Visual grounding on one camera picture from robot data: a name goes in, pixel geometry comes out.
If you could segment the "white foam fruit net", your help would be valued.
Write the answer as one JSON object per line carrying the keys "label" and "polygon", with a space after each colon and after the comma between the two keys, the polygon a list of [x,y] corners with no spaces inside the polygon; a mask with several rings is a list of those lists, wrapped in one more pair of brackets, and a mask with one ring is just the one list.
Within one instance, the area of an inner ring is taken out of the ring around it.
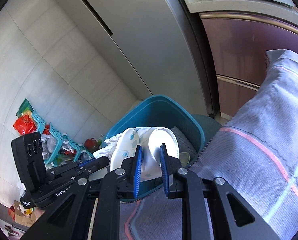
{"label": "white foam fruit net", "polygon": [[191,161],[196,157],[197,151],[189,142],[187,137],[176,126],[171,128],[175,135],[179,147],[179,159],[182,167],[187,167]]}

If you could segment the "blue trash bin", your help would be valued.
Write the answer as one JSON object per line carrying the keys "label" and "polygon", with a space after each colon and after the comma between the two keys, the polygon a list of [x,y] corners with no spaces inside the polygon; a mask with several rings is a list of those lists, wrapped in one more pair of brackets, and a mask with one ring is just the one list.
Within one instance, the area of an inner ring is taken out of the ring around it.
{"label": "blue trash bin", "polygon": [[120,119],[106,134],[116,139],[110,168],[120,168],[124,159],[142,147],[141,180],[138,198],[144,198],[162,186],[159,150],[165,144],[168,155],[178,158],[189,154],[193,161],[205,145],[200,124],[181,105],[163,95],[149,97]]}

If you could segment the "purple kitchen cabinets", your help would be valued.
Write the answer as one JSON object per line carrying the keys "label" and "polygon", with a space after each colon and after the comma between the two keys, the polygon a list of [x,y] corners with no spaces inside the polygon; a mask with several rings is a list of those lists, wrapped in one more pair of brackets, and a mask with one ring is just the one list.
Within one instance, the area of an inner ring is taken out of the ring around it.
{"label": "purple kitchen cabinets", "polygon": [[200,18],[215,65],[220,113],[229,119],[260,88],[270,62],[268,50],[298,53],[298,27],[242,12],[207,12]]}

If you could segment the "teal plastic basket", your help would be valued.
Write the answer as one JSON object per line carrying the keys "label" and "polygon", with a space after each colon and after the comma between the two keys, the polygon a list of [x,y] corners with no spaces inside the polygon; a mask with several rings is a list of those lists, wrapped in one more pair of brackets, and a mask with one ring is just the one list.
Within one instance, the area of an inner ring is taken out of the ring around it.
{"label": "teal plastic basket", "polygon": [[78,144],[66,133],[61,133],[52,123],[46,123],[36,111],[33,111],[31,117],[37,124],[37,131],[41,133],[42,156],[47,169],[94,158],[83,144]]}

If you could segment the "crumpled white tissue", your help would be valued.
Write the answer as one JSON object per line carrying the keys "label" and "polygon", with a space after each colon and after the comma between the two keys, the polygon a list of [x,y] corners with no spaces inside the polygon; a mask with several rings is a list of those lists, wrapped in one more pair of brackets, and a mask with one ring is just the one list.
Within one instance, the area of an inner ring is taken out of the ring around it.
{"label": "crumpled white tissue", "polygon": [[98,159],[100,157],[107,157],[109,160],[111,160],[113,152],[115,151],[118,144],[118,140],[121,136],[122,133],[119,133],[111,138],[106,139],[104,141],[105,147],[102,147],[93,153],[94,158]]}

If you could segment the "red plastic bag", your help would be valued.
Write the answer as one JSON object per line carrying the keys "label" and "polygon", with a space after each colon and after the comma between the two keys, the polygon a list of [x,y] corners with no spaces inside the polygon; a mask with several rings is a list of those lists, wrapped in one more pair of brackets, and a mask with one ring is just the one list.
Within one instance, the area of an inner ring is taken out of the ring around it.
{"label": "red plastic bag", "polygon": [[29,115],[22,115],[13,124],[13,128],[20,134],[25,135],[37,131],[35,122]]}

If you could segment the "plaid grey tablecloth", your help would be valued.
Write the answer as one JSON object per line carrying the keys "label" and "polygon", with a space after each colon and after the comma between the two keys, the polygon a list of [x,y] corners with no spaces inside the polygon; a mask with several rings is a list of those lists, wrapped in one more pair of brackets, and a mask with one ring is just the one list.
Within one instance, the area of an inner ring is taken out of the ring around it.
{"label": "plaid grey tablecloth", "polygon": [[215,134],[191,170],[228,182],[280,239],[298,234],[298,54],[267,51],[255,96]]}

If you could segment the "silver refrigerator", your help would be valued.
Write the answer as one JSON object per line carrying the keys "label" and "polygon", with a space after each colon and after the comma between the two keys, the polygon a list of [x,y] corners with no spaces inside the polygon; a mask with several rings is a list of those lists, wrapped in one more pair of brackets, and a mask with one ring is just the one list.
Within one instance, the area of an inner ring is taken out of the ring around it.
{"label": "silver refrigerator", "polygon": [[184,0],[55,0],[140,99],[163,94],[192,114],[219,110],[205,27]]}

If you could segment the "white countertop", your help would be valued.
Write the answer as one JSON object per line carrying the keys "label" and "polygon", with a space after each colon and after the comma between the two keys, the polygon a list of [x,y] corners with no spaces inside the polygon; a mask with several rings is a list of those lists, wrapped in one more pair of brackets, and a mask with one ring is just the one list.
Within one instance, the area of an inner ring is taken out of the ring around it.
{"label": "white countertop", "polygon": [[298,29],[294,8],[268,0],[184,0],[190,13],[202,18],[245,18],[264,20],[279,26]]}

